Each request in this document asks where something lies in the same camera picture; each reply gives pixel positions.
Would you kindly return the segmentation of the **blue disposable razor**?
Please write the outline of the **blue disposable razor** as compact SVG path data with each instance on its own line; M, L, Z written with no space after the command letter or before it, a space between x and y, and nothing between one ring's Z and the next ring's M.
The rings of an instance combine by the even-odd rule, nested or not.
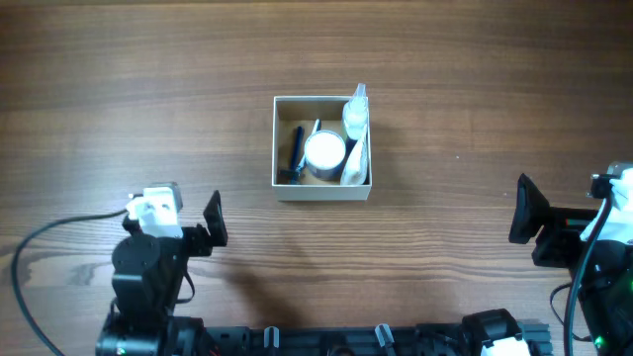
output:
M300 163L302 158L300 157L301 146L305 134L305 130L298 126L294 130L295 136L292 146L292 154L290 159L290 166L285 169L280 169L278 173L289 180L291 185L297 185L301 177Z

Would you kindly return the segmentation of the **blue white toothbrush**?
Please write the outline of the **blue white toothbrush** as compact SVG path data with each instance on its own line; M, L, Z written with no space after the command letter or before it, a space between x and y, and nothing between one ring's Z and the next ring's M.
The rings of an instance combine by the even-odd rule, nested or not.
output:
M320 119L316 119L314 125L313 125L313 130L311 132L311 134L308 136L305 145L304 145L304 155L302 157L302 159L299 161L299 163L297 164L297 166L294 169L294 172L292 174L291 177L291 184L292 185L299 185L300 184L300 180L301 177L303 176L303 171L308 167L308 143L311 141L311 139L313 138L313 136L320 130L321 128L321 120Z

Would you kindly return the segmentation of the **white blue round jar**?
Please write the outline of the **white blue round jar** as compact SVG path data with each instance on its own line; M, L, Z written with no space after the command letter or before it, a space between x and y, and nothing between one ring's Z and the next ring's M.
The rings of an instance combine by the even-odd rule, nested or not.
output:
M342 137L332 131L318 131L308 143L308 169L319 180L334 180L346 155Z

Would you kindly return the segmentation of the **dark spray bottle clear cap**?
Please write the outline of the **dark spray bottle clear cap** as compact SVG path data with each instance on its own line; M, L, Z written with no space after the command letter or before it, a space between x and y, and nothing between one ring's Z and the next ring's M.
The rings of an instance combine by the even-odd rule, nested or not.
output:
M366 85L359 83L342 112L342 132L346 147L351 149L363 136L369 122L369 103Z

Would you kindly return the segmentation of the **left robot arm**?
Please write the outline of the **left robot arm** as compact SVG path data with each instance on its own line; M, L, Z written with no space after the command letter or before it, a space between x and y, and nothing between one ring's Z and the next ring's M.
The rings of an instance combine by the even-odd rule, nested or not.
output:
M200 318L176 316L192 301L179 296L192 284L188 261L227 245L222 200L215 191L205 224L179 222L182 198L174 185L145 188L126 205L130 234L112 253L115 298L96 342L97 355L219 355L221 349Z

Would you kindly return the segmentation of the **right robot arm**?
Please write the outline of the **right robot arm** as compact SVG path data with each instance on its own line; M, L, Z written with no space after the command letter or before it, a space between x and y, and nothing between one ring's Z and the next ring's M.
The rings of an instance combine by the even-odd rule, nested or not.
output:
M526 244L536 266L562 268L572 281L565 313L564 349L572 353L575 303L583 312L599 355L632 353L632 217L625 209L625 174L592 176L588 195L602 200L598 210L552 206L525 174L517 180L516 208L508 240Z

